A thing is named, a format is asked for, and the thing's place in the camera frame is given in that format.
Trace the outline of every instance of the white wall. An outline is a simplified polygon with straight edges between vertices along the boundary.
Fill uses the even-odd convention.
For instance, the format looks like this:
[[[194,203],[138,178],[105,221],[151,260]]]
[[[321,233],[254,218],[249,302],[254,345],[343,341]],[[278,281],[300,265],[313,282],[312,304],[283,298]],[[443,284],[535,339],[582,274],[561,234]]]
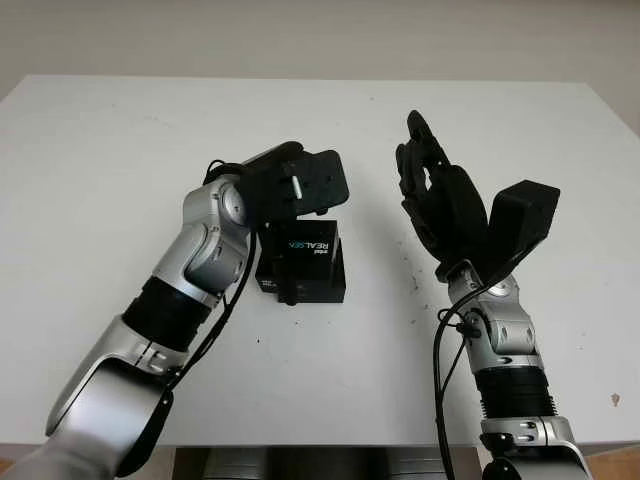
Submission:
[[[640,2],[0,0],[27,73],[583,81],[640,133]]]

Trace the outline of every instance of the black cable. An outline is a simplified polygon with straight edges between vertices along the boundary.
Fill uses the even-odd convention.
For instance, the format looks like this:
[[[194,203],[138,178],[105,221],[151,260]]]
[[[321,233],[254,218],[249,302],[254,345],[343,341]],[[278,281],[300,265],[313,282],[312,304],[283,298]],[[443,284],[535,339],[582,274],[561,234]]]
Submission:
[[[209,166],[207,167],[207,173],[209,173],[211,171],[211,169],[213,168],[214,165],[216,164],[220,164],[220,165],[224,165],[225,162],[224,160],[211,160],[211,163],[209,164]]]
[[[458,311],[462,308],[467,302],[473,300],[478,295],[483,294],[487,290],[489,290],[493,284],[487,284],[484,287],[477,288],[472,290],[463,296],[460,300],[453,304],[453,306],[447,309],[447,312],[444,314],[442,318],[438,318],[440,323],[438,324],[438,329],[436,330],[435,337],[433,339],[433,386],[434,386],[434,395],[435,395],[435,408],[436,408],[436,426],[438,429],[438,446],[440,447],[440,455],[442,456],[442,464],[444,466],[444,471],[447,475],[447,479],[455,480],[455,474],[453,472],[453,461],[451,460],[451,451],[449,449],[449,441],[447,439],[447,431],[444,423],[444,404],[443,404],[443,389],[440,378],[440,343],[442,341],[442,335],[444,334],[445,328],[449,326],[449,320],[454,315],[460,315]]]
[[[447,390],[447,385],[449,385],[449,380],[451,380],[453,371],[456,369],[456,366],[458,365],[458,360],[460,360],[460,355],[462,355],[462,351],[464,350],[464,346],[466,343],[467,343],[467,339],[463,334],[462,342],[460,342],[460,347],[458,348],[458,353],[456,353],[456,358],[453,359],[451,368],[449,368],[449,372],[447,373],[447,376],[444,378],[444,383],[442,384],[442,392],[440,394],[443,400],[444,400],[444,392]]]
[[[189,370],[191,370],[193,366],[206,355],[213,343],[220,336],[220,333],[222,333],[222,329],[227,324],[229,317],[231,317],[233,309],[236,306],[236,303],[238,302],[238,299],[240,298],[245,285],[247,284],[249,276],[251,275],[253,260],[256,254],[257,242],[258,240],[256,232],[252,230],[249,239],[249,254],[247,256],[247,262],[245,264],[244,271],[242,272],[242,277],[240,278],[240,282],[238,283],[238,288],[236,288],[236,291],[233,293],[233,297],[231,297],[231,300],[225,306],[224,311],[222,312],[216,323],[214,323],[214,325],[211,327],[211,330],[209,331],[207,336],[204,337],[202,342],[200,342],[200,345],[198,345],[198,348],[196,348],[196,350],[193,352],[191,358],[189,358],[182,370],[178,372],[178,375],[175,377],[175,379],[167,385],[168,390],[173,390],[178,385],[178,383],[180,383],[180,381],[187,375]]]
[[[441,308],[440,310],[438,310],[438,321],[439,322],[444,322],[444,317],[443,315],[446,315],[449,311],[451,310],[451,308]],[[464,317],[462,316],[462,314],[460,312],[453,312],[453,315],[457,315],[458,318],[460,319],[461,322],[464,322]],[[457,324],[455,323],[447,323],[447,327],[456,327]]]

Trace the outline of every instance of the cable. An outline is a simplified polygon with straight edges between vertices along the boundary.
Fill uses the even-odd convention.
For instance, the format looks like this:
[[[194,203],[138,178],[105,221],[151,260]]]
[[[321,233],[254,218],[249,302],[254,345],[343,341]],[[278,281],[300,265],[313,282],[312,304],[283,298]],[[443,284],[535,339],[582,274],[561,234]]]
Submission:
[[[238,283],[238,288],[236,288],[236,291],[233,293],[233,297],[231,297],[231,300],[229,301],[229,303],[225,305],[224,311],[222,312],[218,320],[213,324],[207,336],[204,337],[202,342],[200,342],[200,345],[198,345],[198,348],[196,348],[196,350],[193,352],[193,355],[191,355],[191,358],[189,358],[189,360],[184,365],[182,370],[178,372],[178,375],[167,385],[168,390],[173,390],[174,388],[176,388],[176,386],[180,383],[180,381],[182,381],[182,379],[187,375],[189,370],[191,370],[193,366],[196,363],[198,363],[202,359],[202,357],[206,355],[206,353],[209,351],[213,343],[222,333],[222,329],[227,324],[229,317],[231,317],[231,314],[233,313],[233,309],[236,306],[236,303],[238,302],[238,299],[240,298],[240,295],[242,294],[242,291],[244,290],[245,285],[247,284],[247,280],[249,279],[249,276],[251,275],[253,260],[256,254],[257,242],[258,240],[257,240],[256,232],[255,230],[251,230],[250,239],[249,239],[249,254],[247,256],[247,262],[245,264],[244,271],[242,272],[242,277],[240,278],[240,282]]]
[[[438,310],[438,315],[437,315],[438,321],[444,322],[443,315],[446,315],[450,310],[452,310],[452,308],[441,308],[440,310]],[[464,322],[464,316],[460,312],[453,312],[453,315],[457,315],[460,321]],[[455,326],[457,326],[457,324],[447,323],[447,327],[455,327]]]
[[[453,360],[453,363],[451,364],[451,368],[449,368],[449,372],[447,373],[447,376],[444,379],[444,383],[442,384],[442,399],[444,400],[444,392],[447,389],[447,385],[449,385],[449,380],[451,380],[451,376],[453,375],[453,371],[456,369],[456,366],[458,365],[458,360],[460,360],[460,355],[462,355],[462,351],[464,350],[464,346],[467,343],[467,339],[464,336],[464,334],[462,335],[462,342],[460,342],[460,347],[458,348],[458,353],[456,353],[456,358]]]
[[[438,329],[436,330],[435,337],[433,339],[433,386],[434,386],[434,395],[435,395],[435,407],[436,407],[436,426],[438,429],[438,446],[440,448],[440,455],[442,456],[442,464],[444,466],[444,471],[447,475],[447,479],[455,480],[455,474],[453,471],[453,461],[451,460],[451,451],[449,449],[449,441],[447,439],[447,431],[444,423],[444,389],[442,387],[441,378],[440,378],[440,343],[442,341],[442,335],[444,334],[445,328],[449,325],[449,320],[454,315],[460,315],[458,311],[462,308],[467,302],[473,300],[477,296],[483,294],[487,290],[489,290],[493,284],[486,284],[484,287],[477,288],[472,290],[471,292],[464,295],[460,300],[453,304],[453,306],[449,309],[446,309],[446,313],[444,316],[438,315],[438,320],[440,323],[438,324]],[[454,360],[454,365],[452,365],[452,369],[457,364],[457,359],[460,357],[456,355],[456,360]],[[447,380],[445,380],[445,384],[448,383],[448,380],[451,378],[451,374],[453,370],[450,371],[450,374],[447,375]]]
[[[213,169],[213,166],[214,166],[214,165],[216,165],[216,164],[218,164],[218,163],[219,163],[220,165],[224,165],[224,164],[225,164],[225,163],[227,163],[227,162],[225,162],[224,160],[211,160],[211,163],[210,163],[210,164],[209,164],[209,166],[207,167],[207,173],[209,173],[209,172]]]

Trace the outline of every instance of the silver arm segment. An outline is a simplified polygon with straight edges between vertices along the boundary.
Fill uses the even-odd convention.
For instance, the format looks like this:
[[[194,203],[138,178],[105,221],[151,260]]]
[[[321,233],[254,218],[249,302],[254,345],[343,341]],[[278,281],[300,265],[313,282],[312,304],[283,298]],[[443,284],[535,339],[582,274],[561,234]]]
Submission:
[[[472,268],[463,269],[449,283],[451,301],[479,284]],[[487,417],[481,438],[494,457],[483,478],[591,479],[569,421],[556,415],[548,395],[535,329],[520,306],[513,276],[469,301],[460,313],[479,333],[466,350]],[[519,477],[508,476],[509,471]]]
[[[203,314],[215,308],[246,263],[249,228],[234,188],[236,178],[223,175],[186,196],[182,231],[153,271],[154,286],[167,290],[168,301],[174,302],[168,306],[188,307],[173,312],[169,320],[174,331],[183,320],[187,326],[185,312],[198,314],[195,327],[188,326],[187,345]],[[182,303],[176,304],[176,297]],[[166,311],[158,314],[166,320]],[[64,387],[47,421],[47,442],[3,478],[113,478],[154,426],[154,412],[162,413],[162,427],[172,399],[166,386],[179,375],[189,353],[186,347],[157,341],[166,332],[155,330],[154,318],[143,315],[141,321],[127,322],[126,315],[112,320]]]

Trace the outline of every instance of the silver robotic arm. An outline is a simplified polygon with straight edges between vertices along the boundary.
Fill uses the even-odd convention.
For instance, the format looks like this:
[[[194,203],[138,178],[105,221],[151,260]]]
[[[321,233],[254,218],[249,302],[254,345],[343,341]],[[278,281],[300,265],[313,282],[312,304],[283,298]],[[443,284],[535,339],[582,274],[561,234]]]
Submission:
[[[237,178],[220,176],[187,195],[182,231],[64,387],[47,421],[49,439],[4,478],[110,479],[144,463],[198,326],[247,261]]]
[[[448,326],[463,335],[485,419],[481,441],[493,462],[486,480],[591,479],[569,422],[557,416],[531,318],[520,306],[516,265],[546,238],[558,202],[556,188],[523,181],[500,192],[491,218],[467,173],[452,165],[422,116],[407,121],[410,140],[398,146],[402,205],[418,238],[449,285],[434,337],[436,424],[448,479],[449,453],[443,402],[452,369],[440,376],[440,343]],[[429,175],[427,186],[425,171]],[[456,325],[450,323],[460,319]]]
[[[112,479],[142,466],[173,388],[220,333],[247,281],[255,231],[348,198],[333,151],[310,154],[287,142],[242,165],[220,163],[186,196],[182,230],[140,295],[111,321],[64,387],[47,421],[47,442],[3,480]],[[198,327],[241,275],[230,308],[190,356]]]
[[[462,269],[449,283],[451,301],[479,284],[472,268]],[[535,329],[518,297],[509,275],[459,310],[474,331],[465,346],[486,417],[480,438],[494,457],[483,478],[591,479],[569,421],[556,415]]]

